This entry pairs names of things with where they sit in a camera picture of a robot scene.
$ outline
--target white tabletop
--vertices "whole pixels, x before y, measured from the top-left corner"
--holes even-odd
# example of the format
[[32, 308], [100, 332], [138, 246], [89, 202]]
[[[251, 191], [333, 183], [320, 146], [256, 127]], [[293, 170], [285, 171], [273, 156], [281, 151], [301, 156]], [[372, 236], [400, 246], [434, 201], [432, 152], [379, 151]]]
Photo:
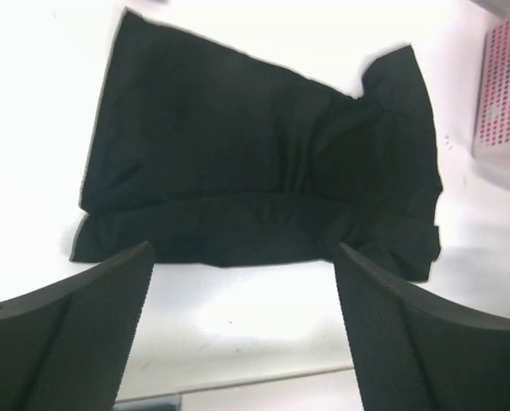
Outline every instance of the white tabletop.
[[[82, 271], [68, 262], [120, 7], [0, 2], [0, 301]], [[467, 0], [135, 0], [135, 9], [361, 93], [371, 56], [411, 42], [436, 114], [443, 254], [426, 288], [510, 317], [510, 192], [471, 142], [483, 34]], [[501, 180], [510, 189], [510, 181]], [[352, 366], [332, 265], [156, 267], [119, 397]]]

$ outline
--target laundry basket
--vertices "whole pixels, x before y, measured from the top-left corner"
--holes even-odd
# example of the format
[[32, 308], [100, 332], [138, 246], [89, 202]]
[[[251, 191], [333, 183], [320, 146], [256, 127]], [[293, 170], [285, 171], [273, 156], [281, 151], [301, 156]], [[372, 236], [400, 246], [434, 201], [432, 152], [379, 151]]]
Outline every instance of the laundry basket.
[[487, 33], [473, 156], [510, 171], [510, 16]]

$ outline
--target textured black surface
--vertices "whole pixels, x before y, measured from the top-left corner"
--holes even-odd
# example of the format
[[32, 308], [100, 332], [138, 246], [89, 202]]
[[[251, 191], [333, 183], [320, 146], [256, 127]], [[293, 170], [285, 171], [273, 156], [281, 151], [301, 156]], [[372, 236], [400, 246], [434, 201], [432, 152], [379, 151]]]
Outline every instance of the textured black surface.
[[444, 300], [345, 245], [335, 274], [365, 411], [510, 411], [510, 319]]
[[0, 303], [0, 411], [109, 411], [153, 264], [143, 244]]
[[163, 263], [332, 259], [343, 241], [425, 280], [436, 135], [411, 47], [350, 98], [127, 12], [106, 75], [73, 260], [150, 241]]

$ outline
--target black garment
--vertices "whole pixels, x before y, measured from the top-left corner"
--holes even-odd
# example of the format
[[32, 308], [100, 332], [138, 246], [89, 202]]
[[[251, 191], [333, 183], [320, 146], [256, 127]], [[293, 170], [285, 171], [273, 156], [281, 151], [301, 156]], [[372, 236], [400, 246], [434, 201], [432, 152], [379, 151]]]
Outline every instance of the black garment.
[[350, 98], [126, 12], [73, 260], [148, 240], [161, 263], [280, 264], [331, 260], [343, 241], [426, 280], [442, 185], [412, 48], [377, 59], [363, 84]]

